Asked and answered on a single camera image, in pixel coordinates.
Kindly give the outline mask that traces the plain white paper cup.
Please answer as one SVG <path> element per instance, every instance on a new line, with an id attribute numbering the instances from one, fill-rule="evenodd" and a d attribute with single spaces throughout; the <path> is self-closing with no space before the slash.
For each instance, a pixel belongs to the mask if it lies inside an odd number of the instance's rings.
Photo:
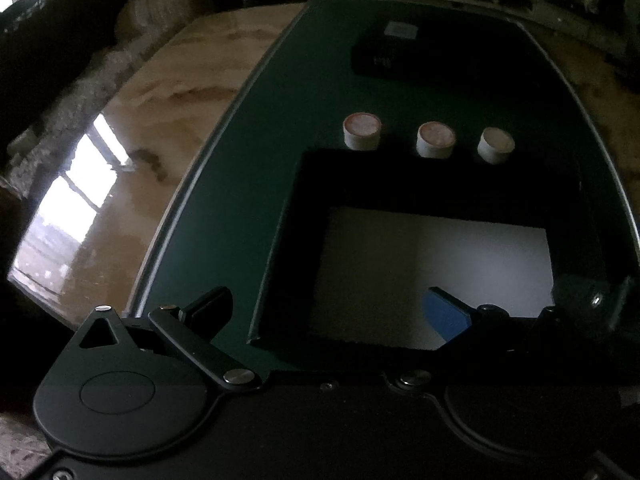
<path id="1" fill-rule="evenodd" d="M 515 142 L 510 133 L 500 128 L 487 127 L 480 135 L 477 153 L 485 162 L 498 164 L 510 155 L 514 148 Z"/>

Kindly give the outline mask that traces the red-lidded white cup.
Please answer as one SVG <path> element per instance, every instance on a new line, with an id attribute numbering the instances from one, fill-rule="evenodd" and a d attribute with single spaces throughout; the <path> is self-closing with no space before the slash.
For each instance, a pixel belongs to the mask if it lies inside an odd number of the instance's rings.
<path id="1" fill-rule="evenodd" d="M 424 122 L 416 134 L 416 152 L 423 158 L 447 158 L 456 141 L 454 130 L 442 122 Z"/>
<path id="2" fill-rule="evenodd" d="M 370 113 L 354 113 L 344 119 L 345 145 L 353 151 L 372 151 L 378 147 L 382 122 Z"/>

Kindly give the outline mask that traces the dark green desk mat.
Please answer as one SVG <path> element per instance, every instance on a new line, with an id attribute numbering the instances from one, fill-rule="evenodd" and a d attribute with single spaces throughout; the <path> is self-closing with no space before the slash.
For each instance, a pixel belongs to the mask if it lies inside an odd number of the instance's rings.
<path id="1" fill-rule="evenodd" d="M 416 25 L 418 36 L 385 36 L 390 21 Z M 345 145 L 344 119 L 360 112 L 382 122 L 375 150 Z M 454 130 L 447 158 L 416 152 L 424 122 Z M 515 142 L 498 164 L 477 153 L 487 127 Z M 574 184 L 604 295 L 588 311 L 556 307 L 560 317 L 615 334 L 637 307 L 638 237 L 620 179 L 573 91 L 520 23 L 401 0 L 311 0 L 183 183 L 134 295 L 137 312 L 226 286 L 235 312 L 217 342 L 242 358 L 257 353 L 250 328 L 260 285 L 299 159 L 315 148 L 476 159 Z"/>

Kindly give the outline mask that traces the white label sticker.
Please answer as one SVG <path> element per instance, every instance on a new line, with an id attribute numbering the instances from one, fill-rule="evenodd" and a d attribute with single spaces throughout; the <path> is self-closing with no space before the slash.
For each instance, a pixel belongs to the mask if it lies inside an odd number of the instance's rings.
<path id="1" fill-rule="evenodd" d="M 394 38 L 413 40 L 418 36 L 418 28 L 416 25 L 390 21 L 384 29 L 384 35 Z"/>

